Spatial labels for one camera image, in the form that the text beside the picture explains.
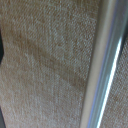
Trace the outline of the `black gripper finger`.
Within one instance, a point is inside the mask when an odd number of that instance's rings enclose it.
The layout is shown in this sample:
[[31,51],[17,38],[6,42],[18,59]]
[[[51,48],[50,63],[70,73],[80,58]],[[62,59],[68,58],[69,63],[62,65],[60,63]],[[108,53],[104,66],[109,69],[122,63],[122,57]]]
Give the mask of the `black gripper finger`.
[[3,56],[4,56],[4,48],[3,48],[3,43],[2,43],[2,36],[0,33],[0,64],[2,62]]

